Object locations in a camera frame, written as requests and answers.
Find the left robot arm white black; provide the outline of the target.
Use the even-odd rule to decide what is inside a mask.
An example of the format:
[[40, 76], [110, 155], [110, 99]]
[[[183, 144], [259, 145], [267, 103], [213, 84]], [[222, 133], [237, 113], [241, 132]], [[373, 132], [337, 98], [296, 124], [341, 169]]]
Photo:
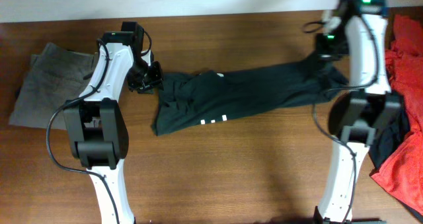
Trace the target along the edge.
[[62, 109], [72, 155], [95, 188], [102, 223], [134, 224], [124, 179], [129, 133], [119, 107], [122, 89], [139, 94], [162, 89], [164, 75], [137, 22], [98, 39], [98, 60], [87, 87]]

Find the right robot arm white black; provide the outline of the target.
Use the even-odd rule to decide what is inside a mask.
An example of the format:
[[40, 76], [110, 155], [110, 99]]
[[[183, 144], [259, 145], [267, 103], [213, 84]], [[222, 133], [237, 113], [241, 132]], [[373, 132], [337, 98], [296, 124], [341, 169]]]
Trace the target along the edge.
[[352, 206], [362, 162], [377, 136], [402, 106], [391, 91], [385, 68], [386, 0], [339, 0], [324, 13], [315, 48], [321, 60], [350, 58], [350, 83], [328, 116], [332, 156], [327, 184], [313, 223], [352, 223]]

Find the dark green t-shirt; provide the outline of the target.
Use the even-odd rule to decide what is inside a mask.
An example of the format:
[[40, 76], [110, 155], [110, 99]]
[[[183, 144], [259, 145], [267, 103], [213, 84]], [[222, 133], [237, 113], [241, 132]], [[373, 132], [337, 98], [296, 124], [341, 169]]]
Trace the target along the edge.
[[300, 61], [198, 75], [167, 73], [152, 124], [157, 136], [192, 126], [254, 116], [277, 108], [326, 103], [348, 79], [312, 53]]

